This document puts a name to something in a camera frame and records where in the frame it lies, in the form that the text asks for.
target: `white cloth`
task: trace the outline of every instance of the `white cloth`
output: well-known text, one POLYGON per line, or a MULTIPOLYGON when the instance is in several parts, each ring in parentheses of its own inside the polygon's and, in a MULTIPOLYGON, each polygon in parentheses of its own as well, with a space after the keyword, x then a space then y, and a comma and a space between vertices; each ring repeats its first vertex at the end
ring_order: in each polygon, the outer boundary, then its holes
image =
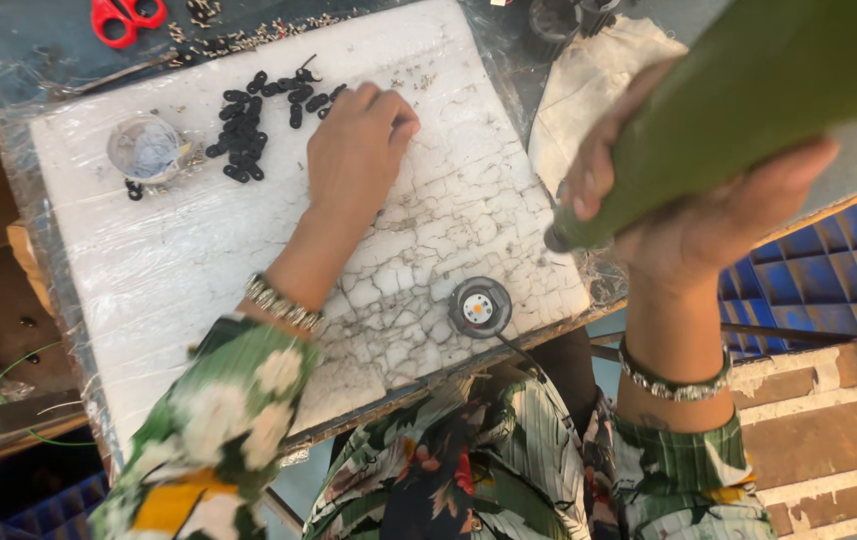
POLYGON ((532 168, 552 195, 558 196, 585 134, 632 77, 688 50, 650 19, 622 15, 593 37, 575 37, 548 74, 528 141, 532 168))

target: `floral print clothing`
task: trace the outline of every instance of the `floral print clothing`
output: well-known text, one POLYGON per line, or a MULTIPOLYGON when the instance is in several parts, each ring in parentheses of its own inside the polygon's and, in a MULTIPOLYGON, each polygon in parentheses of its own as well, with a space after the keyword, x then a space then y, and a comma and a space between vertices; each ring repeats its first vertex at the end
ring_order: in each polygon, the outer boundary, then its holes
MULTIPOLYGON (((92 514, 95 538, 265 538, 254 507, 319 351, 224 317, 134 436, 92 514)), ((774 538, 738 415, 680 434, 613 413, 585 433, 533 362, 435 390, 360 426, 330 467, 304 540, 774 538)))

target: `black wire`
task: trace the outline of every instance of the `black wire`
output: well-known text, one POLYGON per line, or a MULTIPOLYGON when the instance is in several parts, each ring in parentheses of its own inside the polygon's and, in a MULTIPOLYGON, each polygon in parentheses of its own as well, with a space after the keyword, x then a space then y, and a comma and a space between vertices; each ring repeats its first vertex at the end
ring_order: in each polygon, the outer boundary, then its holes
POLYGON ((516 353, 522 355, 527 361, 535 362, 535 358, 533 358, 528 352, 526 352, 522 347, 519 347, 515 343, 512 343, 511 340, 506 338, 500 331, 494 333, 494 336, 501 340, 502 343, 508 345, 512 350, 516 353))

